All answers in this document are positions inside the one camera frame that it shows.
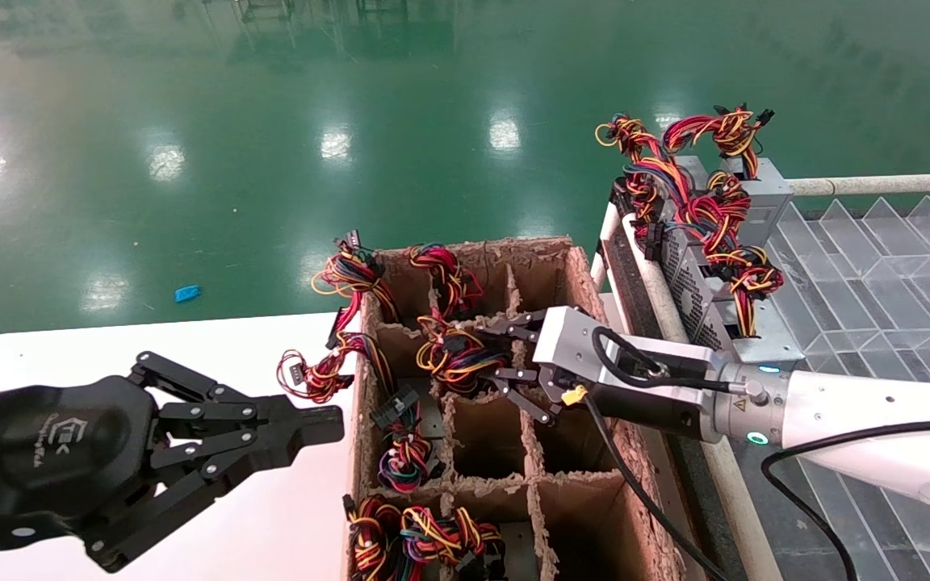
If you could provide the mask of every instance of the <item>blue object on floor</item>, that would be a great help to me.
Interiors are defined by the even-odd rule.
[[[182,286],[174,291],[174,301],[176,303],[184,303],[196,297],[199,297],[199,284],[189,284],[189,286]]]

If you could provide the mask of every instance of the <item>black wire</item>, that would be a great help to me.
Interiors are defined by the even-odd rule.
[[[796,493],[792,492],[785,483],[780,481],[780,479],[770,471],[770,468],[781,460],[798,456],[798,454],[816,452],[817,449],[831,448],[831,446],[834,445],[850,444],[850,442],[862,441],[862,439],[869,439],[872,437],[889,437],[890,435],[909,433],[930,433],[930,422],[911,422],[908,424],[878,426],[865,430],[857,430],[854,433],[820,438],[816,439],[816,441],[808,441],[806,444],[793,445],[791,448],[772,453],[770,456],[767,456],[763,464],[761,464],[760,469],[763,471],[763,476],[767,481],[774,485],[774,488],[778,489],[786,499],[796,505],[798,510],[805,512],[805,515],[813,521],[813,525],[819,526],[820,530],[823,530],[824,536],[827,536],[827,539],[831,541],[835,549],[838,550],[838,555],[842,559],[842,566],[845,567],[845,578],[848,579],[848,581],[856,581],[856,565],[853,565],[852,555],[849,555],[848,549],[845,548],[845,544],[842,543],[841,538],[838,538],[838,534],[834,532],[834,529],[831,529],[831,526],[827,524],[827,521],[824,520],[822,516],[817,514],[817,512],[813,510],[809,504],[806,504],[803,499],[799,499]]]
[[[594,425],[597,426],[597,431],[601,434],[601,437],[605,439],[605,445],[609,446],[609,453],[612,454],[612,459],[616,461],[616,466],[619,467],[619,471],[623,473],[623,478],[627,484],[630,484],[630,488],[634,489],[634,493],[638,496],[638,499],[641,500],[641,503],[645,505],[645,508],[648,508],[648,511],[656,518],[658,523],[662,525],[662,529],[665,529],[665,532],[669,533],[669,536],[672,537],[675,543],[680,545],[680,547],[684,549],[684,552],[690,555],[698,565],[702,566],[702,569],[705,569],[706,573],[719,581],[727,581],[727,577],[724,576],[723,571],[721,571],[719,567],[716,567],[716,565],[713,565],[713,562],[702,554],[692,541],[688,541],[687,537],[684,537],[683,534],[680,533],[680,530],[677,530],[677,527],[674,526],[672,522],[669,522],[669,518],[665,516],[661,508],[658,508],[656,501],[652,500],[648,492],[645,492],[641,483],[638,482],[638,479],[634,476],[634,472],[631,472],[630,468],[626,466],[626,463],[623,461],[623,456],[619,453],[619,449],[616,448],[616,442],[613,441],[612,435],[609,434],[609,427],[605,426],[604,416],[601,415],[601,411],[598,411],[597,404],[594,403],[594,396],[587,394],[587,397],[584,397],[584,403],[587,404],[587,409],[591,412],[591,418],[594,419]]]
[[[658,368],[658,362],[652,357],[649,357],[648,354],[642,352],[641,349],[636,349],[633,345],[628,343],[625,339],[619,336],[612,328],[608,327],[598,327],[595,328],[594,332],[591,333],[591,342],[594,344],[594,354],[597,355],[598,361],[601,361],[601,364],[604,365],[606,369],[616,379],[619,379],[620,382],[624,382],[627,386],[631,387],[641,387],[641,389],[647,389],[647,387],[659,387],[659,386],[679,386],[679,387],[696,387],[697,389],[710,390],[714,392],[723,392],[730,393],[730,390],[727,389],[726,382],[712,382],[709,379],[698,379],[698,378],[649,378],[641,379],[635,378],[634,375],[630,375],[623,371],[619,365],[617,365],[612,359],[609,358],[609,354],[605,352],[605,346],[601,345],[601,338],[608,337],[610,341],[616,343],[616,346],[619,347],[620,352],[628,354],[628,356],[633,357],[642,364],[644,364],[650,371],[656,371]]]

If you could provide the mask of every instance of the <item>white table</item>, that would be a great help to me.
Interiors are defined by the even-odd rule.
[[[333,313],[318,313],[0,335],[0,391],[126,375],[136,355],[151,350],[250,396],[282,393],[274,382],[280,354],[298,349],[316,363],[332,321]],[[251,475],[118,574],[92,563],[76,537],[63,537],[0,552],[0,581],[339,579],[352,400],[345,390],[331,402],[343,409],[343,441],[309,446],[292,467]]]

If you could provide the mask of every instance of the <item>cardboard box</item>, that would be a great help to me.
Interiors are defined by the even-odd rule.
[[[468,327],[557,305],[580,305],[605,321],[586,254],[565,236],[449,248],[484,288],[481,314],[465,323]],[[399,380],[424,380],[427,375],[414,361],[424,338],[409,317],[436,304],[429,275],[411,267],[403,250],[380,251],[379,256],[406,320],[381,320],[378,303],[369,297],[362,308],[362,330],[376,338]],[[525,342],[513,341],[512,353],[514,365],[532,365]],[[369,413],[385,396],[378,393],[369,365],[358,364],[354,425],[348,431],[354,438],[350,472],[355,499],[381,494],[400,507],[423,504],[443,516],[465,505],[473,518],[502,525],[502,534],[512,537],[506,538],[512,581],[683,578],[671,538],[630,491],[584,409],[568,409],[548,428],[497,392],[467,399],[431,380],[429,393],[442,412],[444,438],[435,453],[447,470],[407,495],[380,488],[376,467],[383,434]],[[537,387],[527,387],[526,394],[543,408],[549,405]],[[628,466],[658,499],[654,467],[639,431],[624,422],[613,423],[612,429]],[[344,581],[350,581],[351,567],[347,544]],[[439,567],[425,577],[451,581],[455,574]]]

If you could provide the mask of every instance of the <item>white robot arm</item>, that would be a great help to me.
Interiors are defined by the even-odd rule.
[[[727,435],[791,449],[930,422],[930,383],[730,363],[706,347],[616,335],[569,307],[543,314],[533,361],[553,403],[568,403],[571,389],[582,385],[606,416],[704,441]],[[930,431],[860,439],[803,457],[930,504]]]

